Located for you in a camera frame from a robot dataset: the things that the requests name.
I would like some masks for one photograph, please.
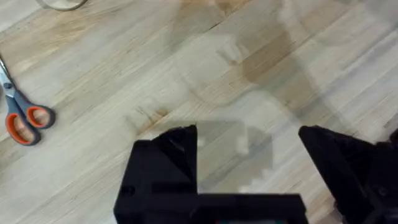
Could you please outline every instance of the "black plastic part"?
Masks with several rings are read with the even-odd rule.
[[[300,195],[198,194],[196,126],[134,144],[114,214],[119,224],[308,223]]]
[[[318,126],[299,135],[345,223],[398,223],[396,137],[373,145]]]

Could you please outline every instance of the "orange scissor handle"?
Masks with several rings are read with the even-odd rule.
[[[54,112],[45,106],[30,106],[25,113],[28,122],[38,129],[47,129],[51,127],[55,121]]]
[[[17,122],[22,123],[22,125],[17,127]],[[8,114],[6,117],[6,128],[13,140],[21,145],[33,146],[40,141],[40,133],[26,121],[23,114]]]
[[[34,105],[16,91],[14,96],[6,96],[8,115],[6,128],[10,136],[19,144],[33,146],[40,141],[37,129],[47,129],[55,122],[55,113],[45,107]]]

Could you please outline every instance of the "scissors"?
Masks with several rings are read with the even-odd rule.
[[[55,122],[55,113],[48,107],[39,106],[31,103],[15,87],[11,81],[7,68],[0,58],[0,84],[4,90],[8,105],[6,116],[6,128],[10,136],[21,145],[33,146],[37,144],[41,137],[38,129],[47,129]],[[48,119],[45,123],[39,121],[35,114],[38,112],[45,114]],[[29,132],[30,137],[23,136],[16,126],[16,121],[22,122]]]

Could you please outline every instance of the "wood grain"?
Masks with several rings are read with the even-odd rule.
[[[35,147],[0,126],[1,223],[115,223],[133,142],[189,124],[202,192],[300,193],[310,223],[339,223],[297,131],[377,141],[396,128],[397,6],[90,0],[58,12],[0,0],[2,57],[58,118]]]

